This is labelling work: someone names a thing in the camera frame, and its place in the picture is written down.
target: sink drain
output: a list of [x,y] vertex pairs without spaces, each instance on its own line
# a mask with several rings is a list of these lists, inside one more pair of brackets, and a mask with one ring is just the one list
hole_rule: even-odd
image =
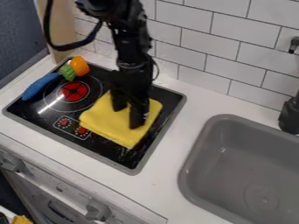
[[244,197],[247,206],[255,214],[275,214],[279,207],[279,198],[275,192],[262,185],[250,185],[245,190]]

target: blue handle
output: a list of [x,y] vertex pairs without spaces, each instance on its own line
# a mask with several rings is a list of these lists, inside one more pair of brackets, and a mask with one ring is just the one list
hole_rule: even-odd
[[29,101],[35,96],[46,84],[59,78],[58,73],[49,73],[44,77],[33,82],[22,94],[22,101]]

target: sink basin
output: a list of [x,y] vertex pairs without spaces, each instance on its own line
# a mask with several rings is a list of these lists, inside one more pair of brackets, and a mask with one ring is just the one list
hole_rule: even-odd
[[194,205],[236,224],[299,223],[299,138],[235,115],[210,119],[179,173]]

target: toy stove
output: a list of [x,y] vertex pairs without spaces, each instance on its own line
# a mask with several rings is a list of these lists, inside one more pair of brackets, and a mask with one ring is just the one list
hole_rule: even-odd
[[[50,73],[58,72],[68,60]],[[127,150],[80,126],[80,114],[90,109],[110,88],[110,72],[91,63],[88,65],[88,75],[76,77],[72,82],[59,77],[29,101],[17,98],[4,109],[4,114],[116,169],[137,174],[182,108],[184,97],[168,89],[152,86],[150,98],[160,101],[163,110],[142,141],[134,149]]]

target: red circle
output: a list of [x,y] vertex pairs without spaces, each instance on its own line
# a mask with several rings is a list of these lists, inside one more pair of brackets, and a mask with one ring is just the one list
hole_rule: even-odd
[[88,86],[79,81],[67,83],[60,88],[59,94],[65,96],[63,100],[66,102],[78,102],[87,96]]
[[86,129],[86,128],[83,128],[83,127],[81,127],[81,126],[79,126],[79,128],[77,129],[77,131],[78,131],[78,133],[79,133],[80,135],[84,135],[84,134],[87,133],[87,129]]
[[62,119],[59,123],[62,127],[66,127],[70,122],[67,119]]

